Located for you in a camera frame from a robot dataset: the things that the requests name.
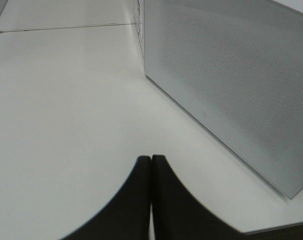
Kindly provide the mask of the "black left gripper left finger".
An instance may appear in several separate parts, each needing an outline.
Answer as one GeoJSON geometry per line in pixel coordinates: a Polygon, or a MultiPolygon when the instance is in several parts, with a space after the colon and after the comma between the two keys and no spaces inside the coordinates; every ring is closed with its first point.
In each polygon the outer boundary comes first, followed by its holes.
{"type": "Polygon", "coordinates": [[[151,158],[139,156],[114,197],[65,240],[148,240],[151,210],[151,158]]]}

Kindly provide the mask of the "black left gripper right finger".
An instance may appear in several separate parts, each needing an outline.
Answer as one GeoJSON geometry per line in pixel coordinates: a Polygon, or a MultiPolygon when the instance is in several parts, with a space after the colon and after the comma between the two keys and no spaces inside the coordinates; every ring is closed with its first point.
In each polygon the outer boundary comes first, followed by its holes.
{"type": "Polygon", "coordinates": [[[157,240],[248,240],[185,188],[163,155],[151,160],[151,203],[157,240]]]}

